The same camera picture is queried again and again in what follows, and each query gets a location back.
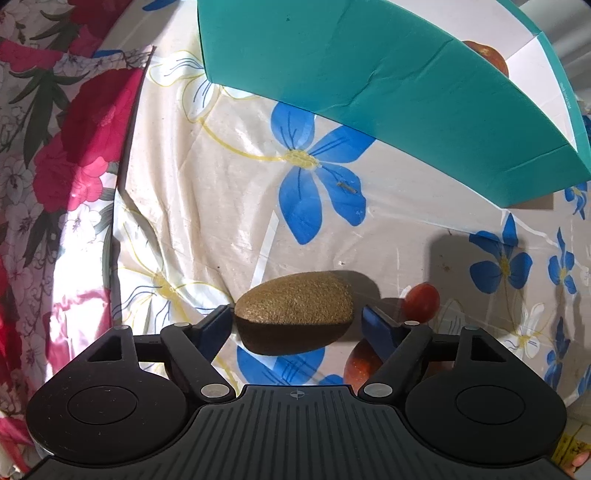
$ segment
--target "fuzzy brown kiwi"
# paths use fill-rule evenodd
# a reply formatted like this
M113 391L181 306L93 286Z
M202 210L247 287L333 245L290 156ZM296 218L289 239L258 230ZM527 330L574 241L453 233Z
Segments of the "fuzzy brown kiwi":
M275 278L246 292L234 307L244 346L259 355L315 350L353 322L351 287L331 272Z

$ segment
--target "small insect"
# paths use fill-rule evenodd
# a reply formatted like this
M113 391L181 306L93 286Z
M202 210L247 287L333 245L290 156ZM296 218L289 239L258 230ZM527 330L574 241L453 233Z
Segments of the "small insect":
M357 190L355 190L353 187L347 185L344 181L339 181L337 182L337 187L342 187L345 190L349 190L351 193L357 193Z

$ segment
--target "teal box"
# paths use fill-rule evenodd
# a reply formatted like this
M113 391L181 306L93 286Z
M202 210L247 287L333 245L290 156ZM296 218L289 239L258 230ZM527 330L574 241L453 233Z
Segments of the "teal box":
M582 117L545 35L510 2L437 3L447 10L199 0L207 77L358 129L500 207L591 180Z

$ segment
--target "pink floral fabric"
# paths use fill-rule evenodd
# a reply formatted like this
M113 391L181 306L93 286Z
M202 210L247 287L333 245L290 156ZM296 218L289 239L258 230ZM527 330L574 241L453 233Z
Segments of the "pink floral fabric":
M92 57L131 0L11 0L0 36L22 46Z
M105 34L119 6L77 18ZM0 43L0 446L21 471L38 460L28 400L111 325L115 181L146 61Z

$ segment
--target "metal screw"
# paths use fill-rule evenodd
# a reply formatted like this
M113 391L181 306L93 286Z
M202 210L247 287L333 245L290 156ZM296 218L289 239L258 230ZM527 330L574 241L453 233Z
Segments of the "metal screw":
M221 398L230 393L230 389L221 383L210 383L201 389L201 394L207 398Z
M370 397L382 398L387 397L392 393L392 387L385 383L370 383L363 389L366 395Z

